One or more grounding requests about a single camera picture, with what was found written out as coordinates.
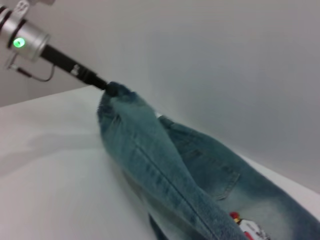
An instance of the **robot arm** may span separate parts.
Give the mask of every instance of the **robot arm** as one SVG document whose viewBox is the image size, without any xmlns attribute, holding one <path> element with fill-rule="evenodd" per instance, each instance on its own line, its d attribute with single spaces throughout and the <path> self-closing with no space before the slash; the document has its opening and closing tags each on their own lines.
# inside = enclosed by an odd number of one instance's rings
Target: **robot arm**
<svg viewBox="0 0 320 240">
<path fill-rule="evenodd" d="M 37 2 L 52 5 L 54 1 L 21 0 L 13 11 L 0 5 L 0 42 L 12 51 L 7 67 L 26 77 L 31 77 L 31 74 L 13 65 L 14 59 L 16 56 L 21 56 L 36 62 L 39 58 L 43 58 L 85 84 L 106 90 L 107 83 L 99 78 L 95 72 L 48 45 L 50 35 L 25 19 L 31 5 Z"/>
</svg>

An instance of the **jeans pocket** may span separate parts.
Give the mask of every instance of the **jeans pocket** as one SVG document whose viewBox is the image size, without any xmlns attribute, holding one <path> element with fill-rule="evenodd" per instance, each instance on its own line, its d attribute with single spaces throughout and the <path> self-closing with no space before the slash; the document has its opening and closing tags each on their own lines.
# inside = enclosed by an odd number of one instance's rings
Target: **jeans pocket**
<svg viewBox="0 0 320 240">
<path fill-rule="evenodd" d="M 223 161 L 198 149 L 181 156 L 196 184 L 215 200 L 226 199 L 240 177 L 238 172 Z"/>
</svg>

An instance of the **denim fabric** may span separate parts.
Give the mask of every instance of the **denim fabric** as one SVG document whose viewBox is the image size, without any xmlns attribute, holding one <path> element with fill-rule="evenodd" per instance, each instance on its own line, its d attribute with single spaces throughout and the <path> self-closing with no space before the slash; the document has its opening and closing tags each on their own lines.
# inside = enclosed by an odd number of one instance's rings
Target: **denim fabric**
<svg viewBox="0 0 320 240">
<path fill-rule="evenodd" d="M 136 185 L 159 240 L 247 240 L 229 216 L 257 222 L 272 240 L 318 240 L 320 224 L 215 139 L 165 117 L 110 83 L 98 108 L 104 146 Z"/>
</svg>

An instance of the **jeans label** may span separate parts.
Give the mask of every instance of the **jeans label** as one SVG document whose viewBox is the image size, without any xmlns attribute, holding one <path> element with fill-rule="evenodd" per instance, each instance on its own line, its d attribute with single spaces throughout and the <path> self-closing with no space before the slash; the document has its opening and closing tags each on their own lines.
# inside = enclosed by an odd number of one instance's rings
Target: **jeans label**
<svg viewBox="0 0 320 240">
<path fill-rule="evenodd" d="M 249 240 L 271 240 L 268 234 L 254 221 L 241 219 L 237 212 L 230 213 L 230 216 Z"/>
</svg>

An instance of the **white table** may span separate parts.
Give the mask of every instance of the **white table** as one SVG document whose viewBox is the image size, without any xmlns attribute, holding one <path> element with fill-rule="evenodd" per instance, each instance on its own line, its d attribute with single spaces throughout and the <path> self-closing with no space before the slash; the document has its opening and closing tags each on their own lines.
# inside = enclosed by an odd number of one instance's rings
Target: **white table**
<svg viewBox="0 0 320 240">
<path fill-rule="evenodd" d="M 155 239 L 102 146 L 101 95 L 89 86 L 0 108 L 0 239 Z M 248 161 L 319 218 L 320 195 Z"/>
</svg>

